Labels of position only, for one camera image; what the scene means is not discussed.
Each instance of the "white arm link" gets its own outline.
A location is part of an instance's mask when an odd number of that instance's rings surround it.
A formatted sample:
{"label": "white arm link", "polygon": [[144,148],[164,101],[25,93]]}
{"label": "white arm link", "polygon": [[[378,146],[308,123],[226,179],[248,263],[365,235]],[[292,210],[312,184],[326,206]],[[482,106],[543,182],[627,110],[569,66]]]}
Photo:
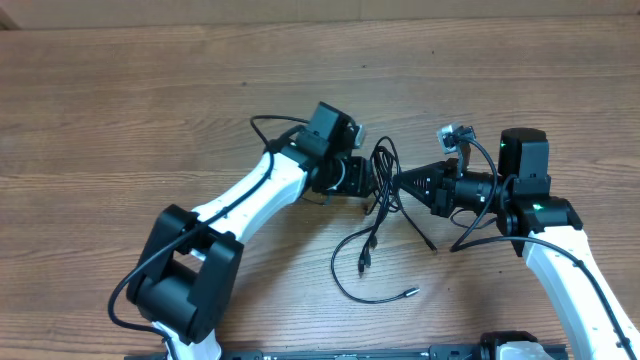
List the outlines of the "white arm link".
{"label": "white arm link", "polygon": [[[258,166],[231,189],[217,199],[193,209],[200,214],[198,220],[205,221],[211,218],[223,207],[246,193],[264,176],[269,168],[269,161],[269,154],[265,153]],[[237,241],[246,244],[273,214],[302,195],[306,180],[307,173],[300,169],[297,162],[282,154],[275,154],[269,179],[255,193],[231,210],[226,217],[210,226],[220,233],[230,231],[236,236]],[[200,260],[205,259],[205,255],[196,250],[191,254]],[[218,360],[222,355],[220,345],[216,341],[215,330],[199,344],[185,345],[175,332],[162,323],[154,322],[153,326],[166,331],[171,336],[178,360]]]}
{"label": "white arm link", "polygon": [[[547,227],[544,232],[529,237],[557,245],[578,259],[600,284],[613,312],[637,354],[640,334],[620,306],[607,281],[596,265],[587,234],[572,226]],[[613,360],[628,359],[598,295],[582,270],[573,266],[565,256],[542,245],[526,243],[523,256],[527,266],[538,277],[547,292],[553,308],[564,327],[576,359]]]}

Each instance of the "black cable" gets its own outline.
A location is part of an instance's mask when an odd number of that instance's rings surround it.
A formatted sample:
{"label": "black cable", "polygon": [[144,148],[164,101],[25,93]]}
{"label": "black cable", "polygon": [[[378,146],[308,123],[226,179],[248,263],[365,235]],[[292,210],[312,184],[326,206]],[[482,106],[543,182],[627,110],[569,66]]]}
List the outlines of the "black cable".
{"label": "black cable", "polygon": [[[385,140],[389,142],[389,145],[391,146],[391,151],[389,151],[389,149],[387,149],[386,147],[380,145]],[[330,268],[331,268],[331,274],[333,275],[333,279],[335,280],[336,285],[346,297],[348,297],[353,301],[357,301],[363,304],[382,304],[382,303],[391,302],[391,301],[395,301],[395,300],[399,300],[405,297],[415,295],[418,291],[420,291],[420,289],[411,288],[401,294],[398,294],[390,298],[381,299],[381,300],[367,300],[367,299],[361,299],[361,298],[355,297],[349,294],[347,290],[345,290],[345,288],[340,284],[340,280],[338,280],[338,276],[336,275],[335,260],[340,250],[355,238],[369,233],[367,240],[363,244],[362,250],[360,252],[359,262],[358,262],[358,267],[359,267],[358,270],[362,272],[364,270],[364,267],[370,264],[371,255],[369,254],[369,249],[374,248],[375,245],[377,244],[376,233],[380,225],[386,219],[388,213],[397,212],[397,211],[402,212],[402,214],[407,218],[411,226],[418,232],[418,234],[420,234],[420,236],[422,236],[422,238],[425,240],[425,242],[427,243],[429,248],[431,248],[431,250],[436,251],[437,249],[435,245],[433,245],[433,243],[431,243],[431,241],[424,235],[424,233],[420,231],[420,229],[413,222],[413,220],[411,220],[407,212],[404,210],[402,201],[400,200],[400,196],[398,194],[398,190],[394,190],[393,188],[393,181],[392,181],[393,175],[394,175],[393,168],[395,167],[396,169],[395,174],[400,174],[402,172],[402,168],[400,166],[400,161],[398,158],[398,152],[395,148],[395,144],[393,143],[393,141],[387,136],[380,138],[378,142],[375,144],[374,150],[371,153],[371,156],[369,159],[373,163],[373,168],[375,170],[374,174],[376,179],[378,180],[378,189],[374,191],[373,193],[375,195],[374,202],[371,205],[371,207],[368,209],[368,211],[365,212],[365,214],[370,215],[373,212],[373,210],[376,208],[376,206],[380,205],[378,209],[378,213],[376,214],[376,219],[373,225],[367,227],[366,229],[362,229],[360,231],[357,231],[347,236],[338,244],[338,246],[336,246],[335,250],[333,251],[333,256],[331,257]]]}
{"label": "black cable", "polygon": [[504,182],[502,183],[502,189],[500,191],[500,210],[504,210],[504,194],[507,192],[507,187],[509,183],[516,179],[518,176],[516,174],[509,174]]}
{"label": "black cable", "polygon": [[491,155],[489,155],[487,150],[485,150],[485,148],[482,145],[480,145],[480,143],[478,143],[473,139],[460,138],[459,141],[467,142],[475,146],[482,153],[484,158],[489,163],[489,167],[491,168],[491,173],[493,174],[493,186],[491,187],[491,191],[489,192],[489,197],[487,198],[487,202],[484,205],[484,208],[482,209],[478,217],[476,217],[476,219],[473,221],[473,223],[471,223],[471,226],[469,226],[467,230],[464,232],[464,234],[462,234],[462,236],[458,238],[458,240],[453,244],[453,246],[451,246],[451,248],[449,249],[449,251],[451,252],[459,251],[459,248],[458,248],[459,245],[478,226],[478,223],[482,220],[482,218],[487,213],[487,211],[489,211],[489,207],[491,206],[491,203],[493,202],[493,199],[495,198],[495,195],[496,195],[496,189],[498,188],[498,170],[496,169],[496,165],[493,163],[493,160],[491,159]]}
{"label": "black cable", "polygon": [[[461,228],[468,229],[468,228],[469,228],[469,226],[464,225],[464,224],[460,224],[459,222],[457,222],[457,221],[455,220],[455,216],[456,216],[456,215],[460,214],[461,212],[465,212],[465,211],[471,211],[471,210],[460,209],[460,210],[458,210],[458,211],[454,212],[453,214],[451,214],[451,216],[449,217],[449,220],[451,221],[451,223],[452,223],[453,225],[455,225],[455,226],[459,226],[459,227],[461,227]],[[489,225],[493,224],[494,222],[496,222],[497,220],[498,220],[498,217],[497,217],[497,216],[496,216],[496,217],[493,217],[493,218],[491,218],[491,219],[489,219],[489,220],[485,221],[485,223],[484,223],[484,224],[479,225],[479,226],[476,226],[476,229],[477,229],[477,230],[484,229],[484,228],[486,228],[487,226],[489,226]]]}
{"label": "black cable", "polygon": [[387,299],[381,299],[381,300],[365,300],[365,299],[361,299],[358,297],[355,297],[351,294],[349,294],[349,292],[347,292],[347,290],[345,290],[345,288],[342,287],[342,285],[340,284],[340,281],[338,280],[338,275],[336,275],[336,270],[335,270],[335,261],[336,261],[336,256],[338,255],[338,252],[340,252],[340,249],[342,249],[345,245],[347,245],[349,242],[351,242],[351,240],[362,236],[364,234],[366,234],[367,232],[370,232],[371,230],[373,230],[373,226],[369,226],[366,229],[362,229],[358,232],[355,232],[349,236],[347,236],[344,240],[342,240],[338,246],[336,247],[336,249],[333,251],[333,255],[331,256],[331,275],[333,275],[333,280],[335,280],[336,285],[338,285],[338,288],[340,288],[340,290],[342,291],[342,293],[348,297],[349,299],[353,300],[353,301],[357,301],[359,303],[362,304],[383,304],[383,303],[387,303],[387,302],[391,302],[391,301],[396,301],[396,300],[400,300],[402,298],[406,298],[412,295],[415,295],[416,293],[418,293],[418,291],[420,291],[420,289],[418,288],[411,288],[405,292],[403,292],[402,294],[398,294],[396,296],[387,298]]}
{"label": "black cable", "polygon": [[137,330],[137,331],[145,331],[145,332],[150,332],[150,333],[154,333],[154,334],[162,336],[164,341],[166,341],[166,343],[167,343],[167,347],[169,348],[169,354],[171,355],[171,358],[173,360],[178,360],[178,357],[176,355],[175,346],[173,345],[173,341],[172,341],[171,337],[169,336],[169,334],[167,334],[163,330],[156,329],[156,328],[154,328],[152,326],[134,324],[134,323],[130,323],[130,322],[126,322],[126,321],[121,320],[120,318],[118,318],[118,316],[115,313],[116,300],[118,299],[118,296],[120,295],[120,293],[122,292],[124,287],[127,286],[127,284],[131,281],[131,279],[133,279],[134,276],[138,275],[142,270],[144,270],[151,262],[153,262],[158,257],[162,256],[163,254],[175,250],[184,241],[186,241],[187,238],[189,238],[191,235],[193,235],[193,234],[195,234],[195,233],[197,233],[199,231],[202,231],[203,229],[205,229],[207,226],[209,226],[213,222],[215,222],[218,219],[220,219],[221,217],[227,215],[236,206],[238,206],[240,203],[245,201],[248,197],[253,195],[253,193],[255,193],[262,186],[262,184],[264,184],[265,181],[267,181],[267,179],[271,176],[271,172],[273,171],[273,165],[274,165],[274,156],[273,156],[273,152],[269,150],[269,141],[264,136],[264,134],[262,134],[260,129],[258,129],[258,127],[255,125],[255,120],[258,120],[258,119],[279,119],[279,120],[289,120],[289,121],[295,121],[295,122],[301,122],[301,123],[308,123],[307,120],[293,118],[293,117],[289,117],[289,116],[280,116],[280,115],[258,115],[258,116],[253,116],[249,120],[249,123],[251,124],[251,127],[256,132],[258,137],[260,137],[262,142],[265,144],[265,147],[267,148],[267,151],[269,153],[269,167],[268,167],[267,171],[264,173],[264,175],[262,176],[262,178],[255,185],[253,185],[253,187],[251,187],[246,193],[244,193],[239,198],[234,200],[230,205],[225,206],[224,208],[222,208],[222,210],[220,210],[219,213],[217,213],[213,217],[211,217],[211,218],[199,223],[198,225],[194,226],[193,229],[191,229],[190,231],[184,233],[183,235],[178,236],[178,238],[176,238],[174,241],[172,241],[171,243],[169,243],[168,245],[166,245],[162,249],[158,250],[155,254],[151,255],[142,264],[138,265],[135,269],[131,270],[131,272],[129,272],[129,274],[127,276],[125,276],[118,283],[118,285],[115,287],[115,289],[111,293],[111,296],[109,297],[109,302],[107,304],[107,313],[109,314],[109,319],[111,319],[111,321],[114,324],[116,324],[116,325],[118,325],[118,326],[120,326],[122,328],[125,328],[125,329]]}
{"label": "black cable", "polygon": [[611,304],[609,304],[609,301],[607,300],[607,297],[602,291],[600,284],[598,283],[596,278],[593,276],[593,274],[589,271],[589,269],[587,269],[587,266],[584,264],[584,262],[578,259],[577,257],[573,256],[570,252],[552,243],[546,242],[544,240],[522,237],[522,236],[496,236],[496,237],[490,237],[486,239],[474,240],[466,244],[460,245],[456,251],[464,250],[472,246],[484,245],[484,244],[489,244],[489,243],[499,242],[499,241],[520,241],[520,242],[530,242],[530,243],[542,245],[551,250],[554,250],[559,254],[564,255],[566,258],[571,260],[575,267],[580,268],[580,270],[582,270],[584,275],[587,277],[587,279],[591,283],[591,286],[593,286],[593,289],[595,290],[596,294],[598,295],[598,298],[600,299],[600,302],[602,303],[602,307],[604,308],[605,312],[607,313],[607,316],[609,317],[609,320],[611,321],[611,324],[613,325],[613,329],[615,333],[618,335],[618,338],[620,339],[620,346],[622,346],[625,349],[630,359],[637,360],[635,354],[633,353],[633,349],[631,349],[631,341],[629,340],[629,338],[627,338],[624,335],[624,332],[622,331],[622,327],[620,326],[618,319],[613,313],[613,309],[611,309]]}

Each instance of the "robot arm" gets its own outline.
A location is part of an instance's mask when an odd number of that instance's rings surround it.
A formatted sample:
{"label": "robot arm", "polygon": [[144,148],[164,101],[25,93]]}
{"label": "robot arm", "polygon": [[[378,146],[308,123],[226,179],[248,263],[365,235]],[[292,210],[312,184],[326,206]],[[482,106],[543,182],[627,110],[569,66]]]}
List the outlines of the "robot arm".
{"label": "robot arm", "polygon": [[[559,246],[584,262],[602,288],[611,311],[637,356],[640,353],[640,333],[598,269],[584,230],[576,230],[572,226],[552,226],[545,227],[543,232],[531,232],[529,236]],[[628,358],[594,287],[571,260],[533,243],[524,245],[523,257],[547,292],[576,359]]]}
{"label": "robot arm", "polygon": [[[348,115],[320,103],[306,127],[292,130],[272,141],[273,153],[265,153],[253,171],[217,199],[191,212],[171,205],[156,220],[138,264],[151,262],[129,282],[127,299],[169,334],[179,360],[220,356],[213,329],[229,302],[244,244],[273,214],[308,188],[368,197],[376,186],[371,163],[351,156],[364,129]],[[225,215],[202,226],[220,213]],[[186,240],[175,251],[202,260],[198,273],[173,259],[173,251],[158,256],[182,236]]]}
{"label": "robot arm", "polygon": [[[405,171],[396,175],[394,186],[413,195],[434,215],[449,217],[457,207],[482,214],[486,208],[497,214],[498,229],[504,236],[540,239],[568,251],[584,263],[606,301],[602,301],[582,269],[574,266],[569,258],[541,244],[512,241],[516,254],[525,258],[551,299],[576,359],[627,359],[629,352],[637,357],[640,352],[638,330],[600,273],[578,214],[569,201],[549,194],[551,177],[547,174],[546,134],[523,128],[502,132],[497,168],[501,176],[494,196],[491,196],[496,183],[493,174],[467,171],[469,146],[460,140],[465,138],[475,140],[473,128],[450,125],[440,130],[438,139],[444,152],[457,151],[458,159]],[[481,242],[456,244],[451,251]],[[628,349],[620,343],[621,338],[629,339]],[[508,351],[506,345],[502,351]],[[500,351],[496,349],[492,358],[500,359]]]}

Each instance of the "wood grain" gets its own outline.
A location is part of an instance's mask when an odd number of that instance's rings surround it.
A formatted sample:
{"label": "wood grain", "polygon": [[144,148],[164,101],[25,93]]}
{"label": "wood grain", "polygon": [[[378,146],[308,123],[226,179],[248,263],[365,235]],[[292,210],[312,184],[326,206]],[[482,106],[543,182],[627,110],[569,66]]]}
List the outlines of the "wood grain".
{"label": "wood grain", "polygon": [[[255,165],[250,115],[308,117],[320,100],[368,126],[362,154],[390,135],[407,169],[443,158],[434,134],[451,121],[473,125],[496,158],[502,129],[547,131],[553,192],[577,209],[639,325],[639,33],[638,17],[2,32],[0,358],[160,350],[156,337],[113,326],[105,310],[155,216],[210,200]],[[262,127],[276,136],[287,125]],[[478,156],[472,167],[486,169]],[[422,292],[375,307],[346,300],[329,258],[371,223],[366,203],[296,203],[260,229],[218,329],[222,344],[406,348],[505,329],[566,343],[508,245],[433,256],[395,215],[366,276],[357,276],[358,243],[338,258],[338,275],[361,296]],[[459,236],[405,203],[442,250]],[[125,301],[118,311],[139,320]]]}
{"label": "wood grain", "polygon": [[24,30],[300,21],[635,15],[640,0],[0,0]]}

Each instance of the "table surface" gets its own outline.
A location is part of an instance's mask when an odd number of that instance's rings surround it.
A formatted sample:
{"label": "table surface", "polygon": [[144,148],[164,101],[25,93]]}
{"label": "table surface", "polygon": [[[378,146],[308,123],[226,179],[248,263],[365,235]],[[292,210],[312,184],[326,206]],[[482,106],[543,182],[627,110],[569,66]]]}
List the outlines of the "table surface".
{"label": "table surface", "polygon": [[[318,101],[389,135],[405,169],[444,158],[439,126],[547,132],[552,193],[585,223],[594,256],[640,325],[640,17],[428,20],[0,33],[0,358],[121,359],[162,349],[112,325],[107,298],[157,214],[224,192],[257,163],[254,114],[308,117]],[[264,122],[275,137],[289,124]],[[471,167],[486,170],[473,153]],[[543,288],[509,244],[433,256],[401,215],[360,279],[369,201],[296,203],[247,245],[217,330],[227,348],[416,348],[528,330],[566,343]],[[417,201],[441,249],[460,235]],[[473,237],[497,234],[478,231]],[[117,311],[141,321],[119,301]]]}

